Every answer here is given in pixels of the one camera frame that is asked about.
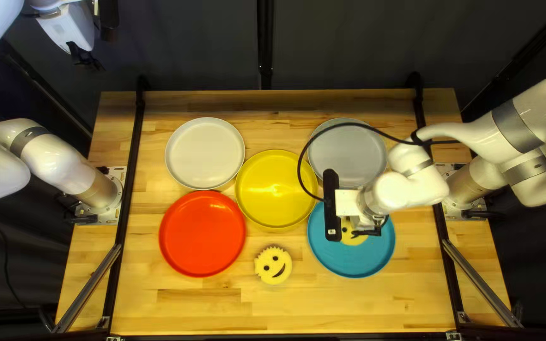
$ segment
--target white plate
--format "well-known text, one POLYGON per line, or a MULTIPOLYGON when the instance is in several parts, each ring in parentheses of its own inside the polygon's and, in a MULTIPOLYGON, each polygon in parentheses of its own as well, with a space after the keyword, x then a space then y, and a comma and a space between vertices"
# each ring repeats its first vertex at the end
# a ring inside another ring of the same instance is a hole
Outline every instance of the white plate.
MULTIPOLYGON (((322 123, 311 136, 339 123, 368 123, 354 118, 333 118, 322 123)), ((315 174, 323 178, 328 168, 338 173, 341 188, 356 188, 373 181, 386 167, 386 147, 383 139, 371 130, 360 127, 340 127, 325 132, 309 146, 307 157, 315 174)))
POLYGON ((170 136, 166 166, 180 184, 192 189, 213 189, 229 182, 239 171, 246 149, 231 123, 214 117, 190 120, 170 136))

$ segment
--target gray plate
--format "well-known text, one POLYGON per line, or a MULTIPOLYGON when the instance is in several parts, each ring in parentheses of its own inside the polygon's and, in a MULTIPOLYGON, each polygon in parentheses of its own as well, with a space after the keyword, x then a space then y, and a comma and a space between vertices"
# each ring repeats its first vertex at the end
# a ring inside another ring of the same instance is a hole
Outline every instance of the gray plate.
MULTIPOLYGON (((368 123, 354 118, 334 118, 322 123, 311 136, 344 122, 368 123)), ((319 136, 308 149, 309 163, 320 179, 328 168, 338 173, 341 188, 355 188, 373 181, 386 167, 386 147, 373 131, 341 127, 319 136)))

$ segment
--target plate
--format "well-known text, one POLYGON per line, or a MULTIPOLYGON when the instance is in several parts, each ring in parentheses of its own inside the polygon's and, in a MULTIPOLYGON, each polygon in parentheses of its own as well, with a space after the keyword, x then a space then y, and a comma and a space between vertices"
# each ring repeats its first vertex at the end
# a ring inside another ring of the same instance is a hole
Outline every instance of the plate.
MULTIPOLYGON (((281 231, 306 219, 315 199, 300 187, 296 173, 299 156, 272 149, 246 161, 237 174, 235 196, 241 211, 271 231, 281 231)), ((301 177, 311 193, 317 193, 317 178, 307 162, 301 177)))
MULTIPOLYGON (((311 136, 339 123, 355 122, 354 118, 333 118, 315 129, 311 136)), ((386 167, 386 147, 373 131, 360 127, 340 127, 325 132, 309 146, 307 157, 313 171, 323 179, 328 168, 338 173, 341 188, 356 188, 373 181, 386 167)))
POLYGON ((246 149, 231 123, 201 117, 180 126, 166 146, 166 166, 180 184, 192 189, 214 189, 239 171, 246 149))
POLYGON ((383 225, 381 236, 368 236, 357 245, 328 241, 324 228, 323 203, 319 203, 307 224, 309 246, 325 268, 343 277, 364 278, 376 274, 389 263, 395 250, 395 229, 391 218, 383 225))
POLYGON ((218 274, 237 259, 246 223, 237 204, 205 190, 182 196, 160 225, 161 254, 176 271, 192 277, 218 274))

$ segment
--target silver band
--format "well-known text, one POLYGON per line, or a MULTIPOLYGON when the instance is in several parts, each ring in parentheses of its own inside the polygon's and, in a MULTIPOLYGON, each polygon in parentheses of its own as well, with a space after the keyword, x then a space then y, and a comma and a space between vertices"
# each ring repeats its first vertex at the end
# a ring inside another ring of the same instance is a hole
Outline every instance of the silver band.
POLYGON ((359 195, 357 196, 357 207, 359 208, 361 212, 366 213, 367 215, 370 215, 372 217, 375 215, 380 215, 378 213, 374 213, 374 211, 372 211, 370 207, 366 205, 366 199, 363 197, 362 190, 359 192, 359 195))
POLYGON ((492 119, 500 133, 520 153, 527 153, 543 144, 519 116, 512 99, 493 109, 492 119))
POLYGON ((24 146, 27 145, 27 143, 31 142, 31 140, 35 137, 44 134, 50 134, 50 132, 47 131, 46 128, 39 126, 27 128, 20 132, 20 134, 16 135, 16 137, 14 137, 14 140, 11 142, 10 145, 10 151, 17 157, 20 157, 20 154, 22 153, 22 150, 24 149, 24 146))
POLYGON ((546 172, 546 158, 544 155, 524 161, 515 167, 507 169, 503 176, 509 185, 523 182, 535 175, 546 172))
POLYGON ((433 160, 432 159, 427 159, 425 161, 422 161, 418 165, 406 170, 405 172, 402 172, 402 175, 407 178, 408 176, 410 176, 412 174, 415 174, 415 173, 419 172, 420 170, 425 169, 425 168, 427 168, 427 167, 429 167, 431 165, 433 165, 433 160))

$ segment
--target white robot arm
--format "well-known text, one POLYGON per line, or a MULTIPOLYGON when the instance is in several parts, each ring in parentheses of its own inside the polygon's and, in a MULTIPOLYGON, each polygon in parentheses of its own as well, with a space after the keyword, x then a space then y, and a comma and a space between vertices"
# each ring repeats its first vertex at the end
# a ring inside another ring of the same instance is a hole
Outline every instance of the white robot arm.
POLYGON ((422 141, 454 138, 478 157, 444 180, 424 148, 398 144, 388 156, 392 172, 359 193, 336 190, 338 216, 359 216, 357 228, 368 229, 411 206, 444 201, 469 209, 507 184, 524 205, 546 204, 546 79, 472 123, 434 124, 416 134, 422 141))
POLYGON ((0 122, 0 198, 23 188, 30 173, 93 208, 118 196, 114 182, 39 124, 25 118, 0 122))
MULTIPOLYGON (((94 48, 94 22, 85 0, 29 0, 39 25, 66 53, 71 44, 84 51, 94 48)), ((24 0, 0 0, 0 39, 19 15, 24 0)))

